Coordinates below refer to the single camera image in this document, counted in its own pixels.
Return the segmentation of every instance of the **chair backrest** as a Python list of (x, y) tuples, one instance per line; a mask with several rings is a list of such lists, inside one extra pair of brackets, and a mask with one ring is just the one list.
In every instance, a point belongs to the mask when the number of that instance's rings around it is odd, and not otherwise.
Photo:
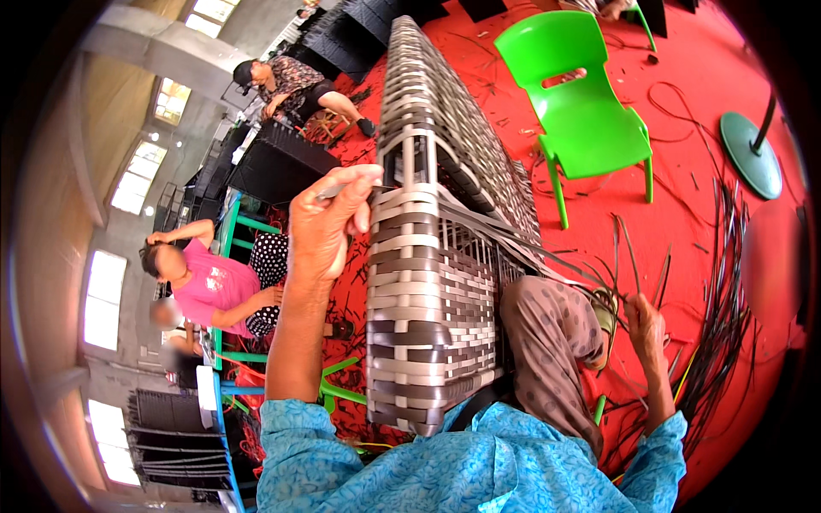
[(599, 24), (582, 11), (531, 16), (502, 32), (494, 44), (524, 89), (577, 68), (602, 68), (608, 59)]

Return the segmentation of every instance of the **floral shirt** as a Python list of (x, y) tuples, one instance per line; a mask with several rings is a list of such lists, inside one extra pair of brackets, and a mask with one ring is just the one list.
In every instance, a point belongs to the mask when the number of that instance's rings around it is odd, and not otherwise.
[(278, 94), (288, 94), (277, 110), (284, 111), (289, 117), (300, 119), (297, 111), (305, 103), (305, 95), (313, 85), (325, 80), (325, 77), (311, 66), (284, 55), (274, 57), (266, 64), (271, 66), (277, 88), (269, 91), (264, 85), (260, 86), (259, 97), (267, 105)]
[[(465, 403), (445, 415), (447, 431)], [(416, 437), (363, 467), (335, 436), (328, 412), (303, 401), (265, 401), (257, 486), (270, 511), (671, 511), (686, 471), (681, 412), (648, 437), (616, 486), (590, 446), (498, 402), (465, 431)]]

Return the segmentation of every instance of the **pink shirt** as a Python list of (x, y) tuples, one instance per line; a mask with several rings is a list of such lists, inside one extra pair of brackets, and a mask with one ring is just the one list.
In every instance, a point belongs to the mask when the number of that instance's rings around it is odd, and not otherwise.
[[(235, 308), (259, 292), (259, 278), (250, 266), (211, 254), (199, 239), (191, 239), (182, 253), (192, 276), (174, 290), (174, 298), (191, 321), (210, 326), (214, 311)], [(254, 338), (245, 319), (224, 331)]]

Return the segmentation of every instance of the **polka dot pants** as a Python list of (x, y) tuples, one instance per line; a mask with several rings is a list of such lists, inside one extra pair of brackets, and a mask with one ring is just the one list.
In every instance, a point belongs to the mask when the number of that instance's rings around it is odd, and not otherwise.
[[(259, 277), (260, 288), (277, 285), (288, 271), (288, 237), (278, 233), (260, 234), (251, 248), (250, 266)], [(255, 337), (268, 335), (277, 326), (278, 306), (266, 306), (245, 320)]]
[(516, 361), (516, 399), (537, 419), (584, 438), (598, 458), (604, 440), (587, 408), (576, 365), (604, 352), (590, 302), (567, 285), (526, 276), (505, 289), (500, 310)]

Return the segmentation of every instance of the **black cap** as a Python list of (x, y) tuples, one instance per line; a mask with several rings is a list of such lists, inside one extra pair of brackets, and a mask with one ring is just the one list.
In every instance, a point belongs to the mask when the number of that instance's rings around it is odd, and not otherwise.
[(234, 68), (234, 81), (242, 87), (249, 88), (251, 81), (254, 79), (251, 76), (251, 65), (254, 61), (240, 62)]

